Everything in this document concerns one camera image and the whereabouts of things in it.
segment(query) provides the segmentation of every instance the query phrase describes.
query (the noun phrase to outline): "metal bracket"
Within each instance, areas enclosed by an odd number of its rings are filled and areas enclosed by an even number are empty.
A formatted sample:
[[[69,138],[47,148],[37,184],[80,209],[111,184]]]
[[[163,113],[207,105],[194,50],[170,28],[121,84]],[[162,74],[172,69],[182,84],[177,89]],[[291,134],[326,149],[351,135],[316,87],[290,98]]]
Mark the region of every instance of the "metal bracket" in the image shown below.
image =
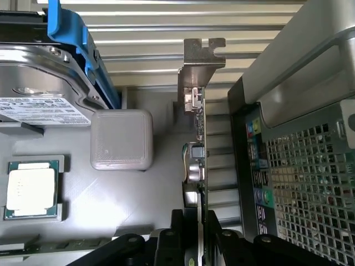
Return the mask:
[[[184,66],[179,70],[177,89],[185,113],[194,113],[202,107],[203,89],[215,71],[226,65],[226,58],[216,57],[214,50],[225,46],[224,38],[209,39],[208,47],[202,47],[201,39],[184,40]]]

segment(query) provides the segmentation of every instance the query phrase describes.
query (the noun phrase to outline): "gray plastic cover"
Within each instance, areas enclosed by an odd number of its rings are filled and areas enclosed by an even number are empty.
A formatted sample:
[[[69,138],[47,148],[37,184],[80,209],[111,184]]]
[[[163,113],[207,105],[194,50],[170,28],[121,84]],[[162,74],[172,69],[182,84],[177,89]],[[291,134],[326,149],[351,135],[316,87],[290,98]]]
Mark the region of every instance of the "gray plastic cover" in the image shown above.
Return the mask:
[[[91,164],[97,170],[146,170],[153,162],[153,119],[144,110],[100,110],[92,117]]]

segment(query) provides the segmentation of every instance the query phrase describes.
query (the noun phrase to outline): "blue plastic bracket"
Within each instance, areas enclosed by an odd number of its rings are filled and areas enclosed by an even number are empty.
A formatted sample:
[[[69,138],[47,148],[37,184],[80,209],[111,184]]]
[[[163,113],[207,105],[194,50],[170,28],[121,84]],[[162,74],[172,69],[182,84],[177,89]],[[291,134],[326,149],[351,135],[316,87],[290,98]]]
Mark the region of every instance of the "blue plastic bracket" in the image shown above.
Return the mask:
[[[76,53],[85,59],[85,74],[90,82],[99,85],[111,109],[121,109],[121,98],[82,18],[75,12],[63,9],[59,0],[49,0],[47,34],[55,42],[76,47]]]

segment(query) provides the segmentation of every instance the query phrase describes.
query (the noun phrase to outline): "wire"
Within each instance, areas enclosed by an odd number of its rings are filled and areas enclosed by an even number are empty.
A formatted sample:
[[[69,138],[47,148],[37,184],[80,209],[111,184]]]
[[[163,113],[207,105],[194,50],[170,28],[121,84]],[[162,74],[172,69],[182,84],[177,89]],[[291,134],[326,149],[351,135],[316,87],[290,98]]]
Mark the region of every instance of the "wire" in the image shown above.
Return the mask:
[[[187,165],[186,165],[186,154],[187,154],[187,148],[189,147],[189,144],[185,143],[182,147],[182,161],[184,163],[184,170],[185,170],[185,178],[184,181],[187,180]]]

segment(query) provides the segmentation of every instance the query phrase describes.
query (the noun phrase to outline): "hard drive label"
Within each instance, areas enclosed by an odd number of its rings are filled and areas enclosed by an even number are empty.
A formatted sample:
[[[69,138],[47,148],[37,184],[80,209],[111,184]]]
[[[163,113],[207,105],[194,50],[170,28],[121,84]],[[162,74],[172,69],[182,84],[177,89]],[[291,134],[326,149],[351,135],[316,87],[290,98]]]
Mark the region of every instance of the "hard drive label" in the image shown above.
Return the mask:
[[[0,98],[0,114],[33,126],[90,125],[64,98]]]

